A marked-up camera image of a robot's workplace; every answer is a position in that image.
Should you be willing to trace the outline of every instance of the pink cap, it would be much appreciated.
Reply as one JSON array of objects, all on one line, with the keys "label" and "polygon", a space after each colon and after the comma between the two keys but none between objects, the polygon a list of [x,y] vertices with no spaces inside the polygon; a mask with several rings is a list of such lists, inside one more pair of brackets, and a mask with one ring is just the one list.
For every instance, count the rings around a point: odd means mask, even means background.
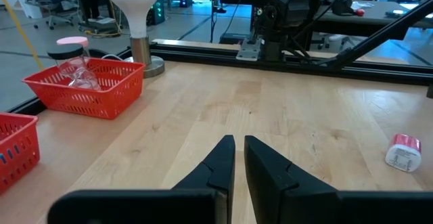
[{"label": "pink cap", "polygon": [[65,44],[81,44],[84,48],[89,46],[89,41],[86,37],[66,37],[60,40],[57,40],[58,45]]}]

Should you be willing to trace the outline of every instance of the white lamp shade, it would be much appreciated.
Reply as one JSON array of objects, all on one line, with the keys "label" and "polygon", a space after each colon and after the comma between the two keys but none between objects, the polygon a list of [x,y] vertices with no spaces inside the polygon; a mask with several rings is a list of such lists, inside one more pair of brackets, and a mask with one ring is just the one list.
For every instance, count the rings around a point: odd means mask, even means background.
[{"label": "white lamp shade", "polygon": [[156,0],[111,0],[125,14],[129,23],[131,37],[140,39],[147,36],[146,17]]}]

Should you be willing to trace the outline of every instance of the lamp base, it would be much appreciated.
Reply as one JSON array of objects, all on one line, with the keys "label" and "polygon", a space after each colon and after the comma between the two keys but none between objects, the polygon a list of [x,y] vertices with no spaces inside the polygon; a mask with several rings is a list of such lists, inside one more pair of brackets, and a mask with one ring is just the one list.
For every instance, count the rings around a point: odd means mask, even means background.
[{"label": "lamp base", "polygon": [[[158,56],[152,55],[151,63],[146,65],[144,68],[143,76],[145,79],[155,77],[159,74],[162,74],[165,71],[165,63],[164,60]],[[134,62],[133,57],[129,57],[125,59],[126,62]]]}]

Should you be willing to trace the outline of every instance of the floor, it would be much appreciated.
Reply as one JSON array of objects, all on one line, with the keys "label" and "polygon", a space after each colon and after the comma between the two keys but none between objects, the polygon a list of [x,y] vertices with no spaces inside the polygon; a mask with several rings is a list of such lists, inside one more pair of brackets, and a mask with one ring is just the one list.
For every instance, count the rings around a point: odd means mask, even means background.
[{"label": "floor", "polygon": [[[425,94],[412,85],[167,62],[116,120],[40,113],[40,161],[0,197],[1,223],[46,223],[53,202],[76,189],[170,189],[224,135],[236,146],[232,223],[255,223],[245,135],[336,189],[433,191],[433,101]],[[395,133],[423,143],[411,174],[384,161]]]},{"label": "floor", "polygon": [[[214,43],[219,42],[219,37],[227,28],[234,9],[234,5],[227,6],[227,13],[218,15],[214,30]],[[171,11],[166,10],[165,22],[147,28],[150,39],[209,42],[211,22],[209,12],[210,3],[206,0],[195,3],[189,8],[174,7]],[[55,30],[49,30],[44,20],[28,19],[19,11],[16,12],[16,15],[44,66],[53,65],[53,61],[47,57],[45,50],[47,47],[54,45],[57,39],[84,35],[78,30],[77,26],[71,27],[59,23]],[[249,16],[250,7],[239,6],[227,32],[247,34],[250,23]],[[33,24],[39,25],[39,29],[34,29]],[[94,39],[89,37],[90,46],[111,53],[118,53],[129,44],[128,30],[124,29],[123,32],[122,36],[117,38]],[[408,61],[410,64],[425,66],[426,62],[429,62],[431,58],[429,48],[433,44],[432,33],[433,30],[411,29],[404,41],[387,41],[368,55],[399,58]],[[312,46],[311,50],[317,50],[317,46]],[[333,43],[329,49],[322,49],[322,51],[329,52],[339,52],[340,50],[339,43]],[[0,89],[2,95],[8,95],[7,97],[3,96],[0,101],[0,111],[5,111],[34,96],[32,91],[21,80],[37,72],[38,67],[14,22],[9,14],[3,10],[0,10],[0,60],[3,64],[3,68],[0,70],[0,83],[8,84],[8,86],[3,86]]]}]

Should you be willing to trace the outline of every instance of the red object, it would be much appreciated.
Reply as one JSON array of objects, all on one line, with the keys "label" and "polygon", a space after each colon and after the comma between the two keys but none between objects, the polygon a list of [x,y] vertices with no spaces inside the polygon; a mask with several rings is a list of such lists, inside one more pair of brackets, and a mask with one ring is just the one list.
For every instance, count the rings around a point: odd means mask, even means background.
[{"label": "red object", "polygon": [[407,146],[409,148],[412,148],[416,151],[418,151],[419,153],[421,153],[421,142],[419,142],[419,139],[408,136],[408,135],[404,135],[404,134],[396,134],[390,143],[390,147],[394,146],[394,145],[404,145]]},{"label": "red object", "polygon": [[0,194],[39,161],[36,116],[0,113]]},{"label": "red object", "polygon": [[51,110],[115,119],[141,94],[144,64],[91,58],[101,91],[68,86],[70,78],[53,66],[23,79]]},{"label": "red object", "polygon": [[362,16],[364,16],[365,11],[364,11],[364,9],[357,9],[357,10],[355,11],[355,14],[356,14],[357,16],[362,17]]}]

